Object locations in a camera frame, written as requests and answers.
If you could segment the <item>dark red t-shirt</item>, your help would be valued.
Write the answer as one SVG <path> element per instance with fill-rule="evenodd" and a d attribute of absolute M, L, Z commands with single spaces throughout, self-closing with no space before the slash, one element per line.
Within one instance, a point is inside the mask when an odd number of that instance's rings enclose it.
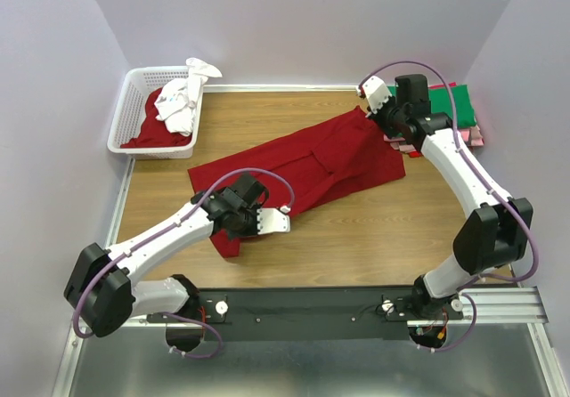
<path fill-rule="evenodd" d="M 292 217 L 361 190 L 405 177 L 402 155 L 359 107 L 254 148 L 188 170 L 194 190 L 244 167 L 273 172 L 291 185 Z"/>

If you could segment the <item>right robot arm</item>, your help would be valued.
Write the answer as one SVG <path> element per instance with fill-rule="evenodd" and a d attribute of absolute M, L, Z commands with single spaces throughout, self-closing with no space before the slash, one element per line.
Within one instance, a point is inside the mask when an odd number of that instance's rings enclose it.
<path fill-rule="evenodd" d="M 372 76 L 362 83 L 360 92 L 369 103 L 366 117 L 386 135 L 401 135 L 429 160 L 466 216 L 452 243 L 452 254 L 413 284 L 411 311 L 427 319 L 481 274 L 524 255 L 533 207 L 496 184 L 460 138 L 452 119 L 444 112 L 433 112 L 425 76 L 397 77 L 394 91 Z"/>

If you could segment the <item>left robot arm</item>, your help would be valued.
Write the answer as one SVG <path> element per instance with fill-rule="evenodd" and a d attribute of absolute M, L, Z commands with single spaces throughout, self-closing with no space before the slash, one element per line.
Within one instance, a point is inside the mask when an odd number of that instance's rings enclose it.
<path fill-rule="evenodd" d="M 121 243 L 83 248 L 64 289 L 77 336 L 104 337 L 131 317 L 168 312 L 190 320 L 198 289 L 184 276 L 146 281 L 144 276 L 188 246 L 219 231 L 254 236 L 269 190 L 249 173 L 220 190 L 202 191 L 174 215 Z"/>

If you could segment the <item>folded green t-shirt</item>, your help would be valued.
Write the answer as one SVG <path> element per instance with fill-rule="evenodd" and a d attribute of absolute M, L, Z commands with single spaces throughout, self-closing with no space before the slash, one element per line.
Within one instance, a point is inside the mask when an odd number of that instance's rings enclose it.
<path fill-rule="evenodd" d="M 476 124 L 465 85 L 430 90 L 422 81 L 404 79 L 389 90 L 395 101 L 388 105 L 397 106 L 405 117 L 403 134 L 433 134 L 453 125 L 467 128 Z"/>

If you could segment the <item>folded magenta t-shirt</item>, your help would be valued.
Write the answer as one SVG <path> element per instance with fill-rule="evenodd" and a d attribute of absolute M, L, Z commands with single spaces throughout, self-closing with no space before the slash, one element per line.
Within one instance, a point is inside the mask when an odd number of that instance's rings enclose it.
<path fill-rule="evenodd" d="M 451 83 L 448 83 L 447 85 L 448 85 L 449 87 L 454 87 L 454 86 L 457 86 L 457 83 L 451 82 Z M 435 90 L 435 89 L 440 89 L 440 88 L 445 88 L 445 87 L 446 87 L 445 84 L 430 85 L 430 86 L 429 86 L 429 89 L 430 89 L 430 90 Z"/>

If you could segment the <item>folded mauve t-shirt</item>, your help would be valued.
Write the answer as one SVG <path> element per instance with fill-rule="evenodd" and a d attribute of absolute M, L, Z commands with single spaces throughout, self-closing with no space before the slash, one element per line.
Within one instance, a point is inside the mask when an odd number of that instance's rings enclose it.
<path fill-rule="evenodd" d="M 412 144 L 407 143 L 402 138 L 386 139 L 386 142 L 388 142 L 393 149 L 399 150 L 403 153 L 410 153 L 416 150 Z M 485 142 L 483 139 L 474 139 L 465 141 L 465 144 L 470 148 L 478 148 L 483 147 Z"/>

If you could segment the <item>red t-shirt in basket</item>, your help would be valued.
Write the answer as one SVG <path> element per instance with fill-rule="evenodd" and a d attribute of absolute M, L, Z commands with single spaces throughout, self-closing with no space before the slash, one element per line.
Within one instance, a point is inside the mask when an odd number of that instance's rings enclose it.
<path fill-rule="evenodd" d="M 184 136 L 178 133 L 170 133 L 166 125 L 157 120 L 159 112 L 155 106 L 161 89 L 153 91 L 147 98 L 144 111 L 145 119 L 142 122 L 139 134 L 131 138 L 127 143 L 123 143 L 123 149 L 143 149 L 143 148 L 168 148 L 184 146 L 191 142 L 192 136 Z"/>

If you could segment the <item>white t-shirt in basket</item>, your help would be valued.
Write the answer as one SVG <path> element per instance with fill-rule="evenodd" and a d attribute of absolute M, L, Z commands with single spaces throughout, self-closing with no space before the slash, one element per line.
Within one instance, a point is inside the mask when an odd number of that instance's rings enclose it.
<path fill-rule="evenodd" d="M 171 134 L 190 136 L 196 120 L 197 104 L 203 85 L 210 78 L 221 78 L 222 72 L 198 58 L 188 58 L 186 77 L 166 83 L 154 102 L 157 120 L 165 124 Z"/>

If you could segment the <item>white plastic laundry basket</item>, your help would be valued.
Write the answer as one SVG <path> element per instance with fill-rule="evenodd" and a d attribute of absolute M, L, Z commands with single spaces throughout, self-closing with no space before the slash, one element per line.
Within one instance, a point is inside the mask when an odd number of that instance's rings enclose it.
<path fill-rule="evenodd" d="M 126 73 L 108 136 L 108 150 L 136 160 L 185 159 L 193 154 L 200 133 L 204 86 L 199 90 L 191 140 L 184 146 L 160 148 L 122 148 L 138 136 L 146 118 L 145 103 L 149 95 L 177 77 L 187 77 L 186 66 L 158 66 L 132 69 Z"/>

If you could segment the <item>white wall trim strip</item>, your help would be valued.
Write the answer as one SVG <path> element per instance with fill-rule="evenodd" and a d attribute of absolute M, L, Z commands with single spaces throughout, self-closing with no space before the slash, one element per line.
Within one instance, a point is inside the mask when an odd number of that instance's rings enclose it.
<path fill-rule="evenodd" d="M 350 92 L 355 85 L 205 85 L 205 93 Z"/>

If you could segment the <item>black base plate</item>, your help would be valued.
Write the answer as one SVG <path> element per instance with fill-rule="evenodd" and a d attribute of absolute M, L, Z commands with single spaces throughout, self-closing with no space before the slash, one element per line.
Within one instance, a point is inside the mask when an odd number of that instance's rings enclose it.
<path fill-rule="evenodd" d="M 216 343 L 385 339 L 440 348 L 450 320 L 462 319 L 458 296 L 426 302 L 410 286 L 202 289 L 166 322 L 167 343 L 183 351 Z"/>

